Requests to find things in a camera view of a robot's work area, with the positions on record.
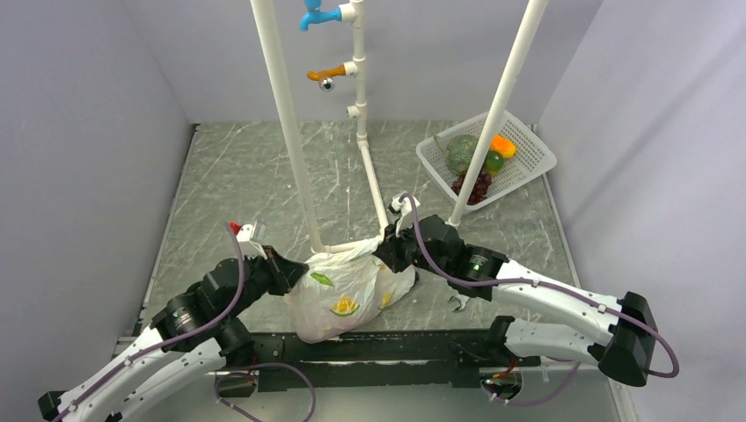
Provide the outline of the white printed plastic bag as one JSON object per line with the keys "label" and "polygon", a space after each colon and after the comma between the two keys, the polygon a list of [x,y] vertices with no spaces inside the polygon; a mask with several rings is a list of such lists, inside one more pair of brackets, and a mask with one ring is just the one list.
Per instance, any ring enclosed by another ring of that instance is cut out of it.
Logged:
{"label": "white printed plastic bag", "polygon": [[412,289],[417,272],[393,272],[373,255],[379,243],[365,239],[353,249],[305,261],[309,271],[283,297],[303,342],[319,343],[365,325]]}

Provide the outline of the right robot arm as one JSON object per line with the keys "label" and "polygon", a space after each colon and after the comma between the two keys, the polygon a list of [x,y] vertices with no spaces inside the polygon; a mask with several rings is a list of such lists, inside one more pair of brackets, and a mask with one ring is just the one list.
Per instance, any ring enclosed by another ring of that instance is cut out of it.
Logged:
{"label": "right robot arm", "polygon": [[395,273],[416,267],[443,277],[461,295],[550,318],[541,324],[496,317],[484,344],[496,365],[538,356],[577,360],[632,387],[646,386],[654,373],[650,365],[660,336],[642,295],[617,298],[551,279],[498,251],[466,243],[436,215],[407,229],[390,225],[374,254]]}

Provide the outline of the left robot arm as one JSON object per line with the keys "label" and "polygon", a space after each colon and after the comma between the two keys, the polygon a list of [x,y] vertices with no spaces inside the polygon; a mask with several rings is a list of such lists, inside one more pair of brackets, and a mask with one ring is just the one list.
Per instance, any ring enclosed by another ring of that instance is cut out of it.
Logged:
{"label": "left robot arm", "polygon": [[169,300],[141,335],[95,375],[74,389],[42,395],[41,416],[46,421],[103,421],[128,393],[188,355],[198,362],[216,357],[232,369],[257,363],[254,341],[239,315],[264,295],[288,294],[308,270],[271,246],[261,256],[220,261]]}

